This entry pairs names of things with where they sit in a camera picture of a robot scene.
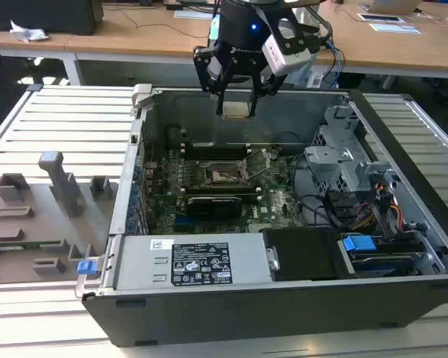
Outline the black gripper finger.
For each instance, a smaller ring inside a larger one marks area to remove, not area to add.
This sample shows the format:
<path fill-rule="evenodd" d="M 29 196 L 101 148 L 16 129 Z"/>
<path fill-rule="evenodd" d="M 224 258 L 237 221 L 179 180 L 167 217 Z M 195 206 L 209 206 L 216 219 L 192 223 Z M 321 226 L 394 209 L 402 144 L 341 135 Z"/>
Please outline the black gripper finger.
<path fill-rule="evenodd" d="M 281 87 L 281 77 L 271 73 L 271 76 L 262 83 L 260 66 L 256 62 L 251 62 L 249 68 L 253 85 L 250 96 L 249 114 L 255 114 L 258 99 L 266 95 L 275 95 Z"/>
<path fill-rule="evenodd" d="M 204 92 L 217 96 L 216 114 L 223 114 L 224 93 L 234 75 L 234 56 L 229 45 L 197 46 L 193 63 Z"/>

